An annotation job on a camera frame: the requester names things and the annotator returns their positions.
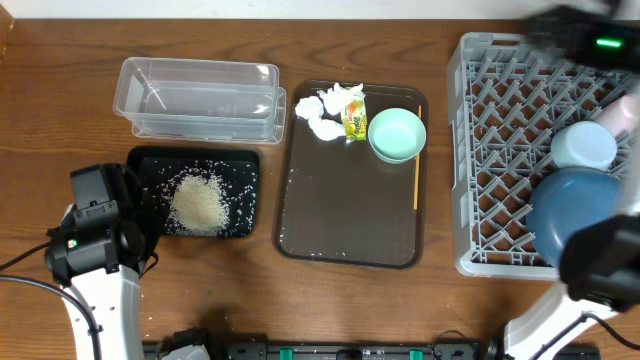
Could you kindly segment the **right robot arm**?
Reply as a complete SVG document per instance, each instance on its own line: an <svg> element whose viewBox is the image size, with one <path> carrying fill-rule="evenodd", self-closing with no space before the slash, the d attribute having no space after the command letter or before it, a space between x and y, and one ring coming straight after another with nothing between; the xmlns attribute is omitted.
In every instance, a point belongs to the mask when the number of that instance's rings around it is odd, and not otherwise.
<svg viewBox="0 0 640 360"><path fill-rule="evenodd" d="M639 71L639 29L616 17L617 0L593 13L559 5L525 18L522 30L537 50L598 70ZM562 253L560 279L523 315L490 341L489 359L552 359L572 340L599 324L616 341L637 350L607 319L639 303L639 153L628 158L614 215L575 232Z"/></svg>

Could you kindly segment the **dark blue plate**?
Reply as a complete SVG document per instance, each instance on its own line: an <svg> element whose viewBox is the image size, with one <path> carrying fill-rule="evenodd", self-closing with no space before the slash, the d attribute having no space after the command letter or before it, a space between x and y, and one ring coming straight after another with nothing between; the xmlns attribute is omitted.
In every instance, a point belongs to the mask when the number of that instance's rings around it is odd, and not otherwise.
<svg viewBox="0 0 640 360"><path fill-rule="evenodd" d="M564 168L545 177L532 192L526 215L536 252L557 268L571 235L610 217L621 192L619 180L589 168Z"/></svg>

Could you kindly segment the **white tissue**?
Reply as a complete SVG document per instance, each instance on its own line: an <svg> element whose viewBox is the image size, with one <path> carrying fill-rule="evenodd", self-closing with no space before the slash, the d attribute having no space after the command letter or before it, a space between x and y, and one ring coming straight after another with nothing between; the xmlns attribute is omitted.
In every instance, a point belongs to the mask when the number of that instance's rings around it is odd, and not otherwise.
<svg viewBox="0 0 640 360"><path fill-rule="evenodd" d="M339 83L328 90L318 90L317 94L323 102L324 108L329 115L337 115L349 104L356 100L362 100L363 84L344 88Z"/></svg>
<svg viewBox="0 0 640 360"><path fill-rule="evenodd" d="M314 135L322 141L332 141L346 136L341 123L323 118L324 105L317 96L300 99L295 106L295 114L306 120Z"/></svg>

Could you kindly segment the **white tissue top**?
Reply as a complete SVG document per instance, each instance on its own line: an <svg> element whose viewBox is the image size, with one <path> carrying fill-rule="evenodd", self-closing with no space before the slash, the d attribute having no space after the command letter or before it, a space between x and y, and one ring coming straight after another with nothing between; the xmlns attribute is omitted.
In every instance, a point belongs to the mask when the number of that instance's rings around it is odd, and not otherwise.
<svg viewBox="0 0 640 360"><path fill-rule="evenodd" d="M329 115L337 115L349 104L356 100L362 100L363 84L344 88L339 83L328 90L318 90L317 94L323 102L324 108Z"/></svg>

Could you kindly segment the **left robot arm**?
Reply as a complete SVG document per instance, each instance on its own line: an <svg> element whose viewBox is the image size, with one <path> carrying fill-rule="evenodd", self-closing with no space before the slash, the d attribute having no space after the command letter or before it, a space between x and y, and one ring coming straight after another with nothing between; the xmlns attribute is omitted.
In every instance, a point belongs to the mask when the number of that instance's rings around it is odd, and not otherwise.
<svg viewBox="0 0 640 360"><path fill-rule="evenodd" d="M76 355L141 359L140 278L167 212L126 165L93 165L70 180L75 201L47 232L45 263L65 295Z"/></svg>

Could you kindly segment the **white light-blue small bowl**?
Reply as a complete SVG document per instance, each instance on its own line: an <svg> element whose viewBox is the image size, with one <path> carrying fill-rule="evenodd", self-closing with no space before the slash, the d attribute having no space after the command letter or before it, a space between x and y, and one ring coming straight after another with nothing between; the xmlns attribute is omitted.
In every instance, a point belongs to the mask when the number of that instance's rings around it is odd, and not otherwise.
<svg viewBox="0 0 640 360"><path fill-rule="evenodd" d="M553 137L550 153L558 168L583 167L605 172L617 154L612 134L593 121L577 122Z"/></svg>

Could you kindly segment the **yellow green snack wrapper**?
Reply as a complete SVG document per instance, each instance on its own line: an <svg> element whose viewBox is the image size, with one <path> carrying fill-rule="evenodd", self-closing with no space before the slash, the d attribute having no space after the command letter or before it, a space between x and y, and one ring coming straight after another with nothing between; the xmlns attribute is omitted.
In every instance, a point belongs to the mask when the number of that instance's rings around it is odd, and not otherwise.
<svg viewBox="0 0 640 360"><path fill-rule="evenodd" d="M366 139L368 118L363 97L356 97L343 108L341 121L349 141L364 141Z"/></svg>

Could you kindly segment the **green bowl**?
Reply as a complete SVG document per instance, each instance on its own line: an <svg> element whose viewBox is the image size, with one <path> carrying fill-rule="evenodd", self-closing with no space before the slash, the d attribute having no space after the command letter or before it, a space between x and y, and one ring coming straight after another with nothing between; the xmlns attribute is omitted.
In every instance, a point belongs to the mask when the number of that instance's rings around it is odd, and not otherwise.
<svg viewBox="0 0 640 360"><path fill-rule="evenodd" d="M420 117L402 108L389 108L375 115L367 135L374 153L390 164L416 157L427 141L426 126Z"/></svg>

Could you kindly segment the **wooden chopstick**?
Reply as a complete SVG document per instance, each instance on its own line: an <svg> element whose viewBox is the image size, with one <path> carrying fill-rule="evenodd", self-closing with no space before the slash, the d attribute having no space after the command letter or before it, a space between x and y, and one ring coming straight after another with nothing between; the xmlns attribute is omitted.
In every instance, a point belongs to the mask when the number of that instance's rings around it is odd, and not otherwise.
<svg viewBox="0 0 640 360"><path fill-rule="evenodd" d="M418 107L418 117L422 119L422 105ZM413 197L413 209L417 211L419 202L419 179L420 179L420 152L415 157L415 178L414 178L414 197Z"/></svg>

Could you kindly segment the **pile of rice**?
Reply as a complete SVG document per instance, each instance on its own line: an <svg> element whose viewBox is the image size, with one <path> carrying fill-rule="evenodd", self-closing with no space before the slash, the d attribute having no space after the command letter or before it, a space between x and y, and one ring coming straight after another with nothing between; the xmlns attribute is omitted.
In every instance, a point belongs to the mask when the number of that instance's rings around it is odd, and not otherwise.
<svg viewBox="0 0 640 360"><path fill-rule="evenodd" d="M165 234L242 238L252 232L257 163L156 158L144 172L149 193L168 209Z"/></svg>

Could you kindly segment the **pink cup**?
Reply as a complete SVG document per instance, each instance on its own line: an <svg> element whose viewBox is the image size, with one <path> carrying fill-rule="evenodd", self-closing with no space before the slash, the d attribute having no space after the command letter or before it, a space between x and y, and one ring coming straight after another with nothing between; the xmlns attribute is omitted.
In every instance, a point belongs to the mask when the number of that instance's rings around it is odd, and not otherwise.
<svg viewBox="0 0 640 360"><path fill-rule="evenodd" d="M595 122L613 137L633 133L639 127L639 96L622 96L604 108Z"/></svg>

